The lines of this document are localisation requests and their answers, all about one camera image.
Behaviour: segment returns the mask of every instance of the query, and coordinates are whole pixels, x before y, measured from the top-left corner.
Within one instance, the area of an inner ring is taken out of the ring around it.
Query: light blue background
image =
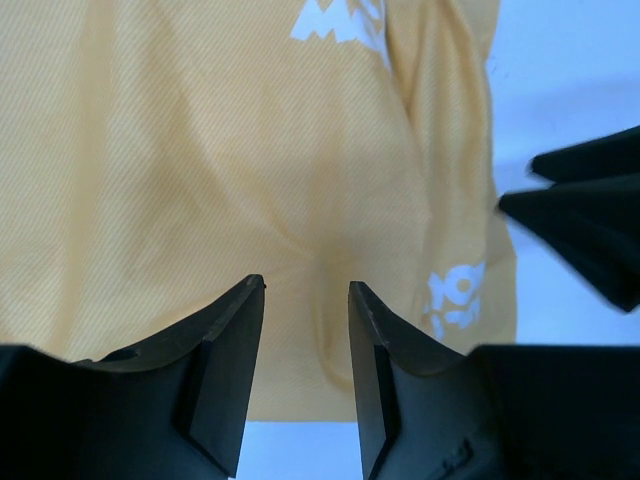
[[[639,48],[638,0],[503,0],[487,65],[501,192],[532,185],[524,174],[537,153],[640,125]],[[519,342],[640,343],[640,315],[607,307],[552,253],[512,233]],[[247,425],[239,480],[361,478],[355,425]]]

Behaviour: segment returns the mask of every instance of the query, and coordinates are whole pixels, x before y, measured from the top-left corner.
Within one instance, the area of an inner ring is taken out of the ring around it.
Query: ribbed fabric texture
[[[344,0],[300,39],[306,1],[0,0],[2,342],[99,358],[261,273],[249,418],[350,421],[352,280],[460,351],[513,340],[498,0]]]

